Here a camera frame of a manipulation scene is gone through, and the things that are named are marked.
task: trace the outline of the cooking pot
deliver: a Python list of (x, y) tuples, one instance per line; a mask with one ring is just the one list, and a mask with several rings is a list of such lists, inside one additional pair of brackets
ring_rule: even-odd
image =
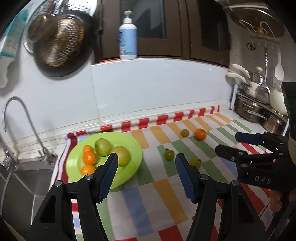
[(245, 93), (255, 98), (256, 89), (263, 82), (264, 76), (259, 73), (248, 72), (243, 66), (239, 64), (232, 64), (232, 67), (244, 73), (246, 76), (245, 80), (242, 79), (243, 77), (239, 76), (236, 76), (236, 78), (240, 78), (246, 84)]
[(267, 117), (265, 117), (261, 114), (252, 112), (252, 111), (249, 111), (249, 113), (254, 116), (262, 118), (261, 125), (268, 132), (278, 134), (278, 135), (283, 134), (283, 131), (286, 126), (286, 122), (284, 122), (281, 118), (277, 117), (276, 115), (274, 115), (272, 113), (268, 113)]
[(234, 111), (246, 121), (252, 123), (261, 123), (265, 109), (259, 106), (257, 103), (237, 95), (237, 104)]
[(237, 74), (237, 73), (231, 73), (231, 72), (228, 72), (228, 73), (226, 73), (226, 76), (227, 76), (227, 77), (230, 77), (230, 78), (238, 78), (238, 79), (241, 79), (242, 82), (243, 82), (244, 84), (246, 84), (246, 86), (245, 86), (245, 88), (244, 88), (245, 93), (246, 93), (247, 95), (253, 97), (253, 98), (255, 97), (256, 88), (257, 88), (257, 84), (256, 84), (256, 83), (253, 83), (253, 85), (252, 85), (252, 84), (250, 83), (250, 81), (247, 82), (246, 79), (245, 79), (243, 76), (241, 76), (241, 75), (239, 75), (239, 74)]
[(256, 84), (261, 85), (263, 80), (264, 80), (264, 76), (262, 74), (256, 73), (256, 72), (249, 72), (250, 74), (250, 80), (251, 82), (254, 82)]

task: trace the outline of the green apple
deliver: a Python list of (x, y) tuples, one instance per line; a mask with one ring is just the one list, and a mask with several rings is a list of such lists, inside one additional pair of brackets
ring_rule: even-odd
[(123, 146), (114, 147), (112, 150), (113, 153), (116, 153), (118, 156), (118, 166), (125, 167), (131, 161), (131, 154)]
[(95, 147), (96, 147), (96, 152), (98, 153), (99, 156), (110, 155), (112, 150), (111, 143), (104, 138), (98, 139), (96, 141)]

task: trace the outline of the pot handle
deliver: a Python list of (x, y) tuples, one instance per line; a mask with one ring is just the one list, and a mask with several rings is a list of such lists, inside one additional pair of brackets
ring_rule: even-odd
[(263, 116), (263, 115), (261, 115), (261, 114), (258, 114), (258, 113), (254, 112), (254, 111), (247, 110), (247, 112), (248, 112), (249, 114), (251, 114), (251, 115), (255, 115), (255, 116), (258, 116), (258, 117), (263, 118), (264, 120), (267, 120), (267, 118), (266, 118), (265, 116)]
[(245, 84), (247, 84), (246, 79), (243, 76), (241, 76), (241, 75), (239, 75), (237, 73), (228, 72), (228, 73), (226, 73), (226, 76), (227, 77), (230, 77), (230, 78), (239, 78), (239, 79), (242, 80), (242, 82), (244, 82)]
[(246, 103), (242, 103), (243, 105), (245, 105), (245, 106), (248, 106), (248, 107), (250, 107), (250, 108), (254, 108), (254, 106), (250, 106), (250, 105), (247, 105)]
[(248, 78), (250, 78), (250, 74), (249, 71), (247, 71), (243, 66), (239, 65), (239, 64), (232, 64), (232, 67), (240, 70), (241, 72), (243, 72), (245, 74), (245, 76), (247, 76)]

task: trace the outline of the scissors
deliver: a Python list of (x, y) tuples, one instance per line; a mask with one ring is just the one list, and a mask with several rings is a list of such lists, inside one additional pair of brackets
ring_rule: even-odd
[(247, 48), (251, 51), (256, 50), (256, 44), (253, 41), (250, 43), (247, 43)]

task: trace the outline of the wooden cabinet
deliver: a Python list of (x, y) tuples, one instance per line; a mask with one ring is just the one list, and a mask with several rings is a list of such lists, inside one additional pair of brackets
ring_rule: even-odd
[(226, 14), (215, 0), (102, 0), (102, 58), (118, 58), (118, 27), (132, 10), (139, 57), (173, 57), (229, 66)]
[(212, 0), (186, 0), (190, 58), (229, 66), (229, 32), (222, 6)]

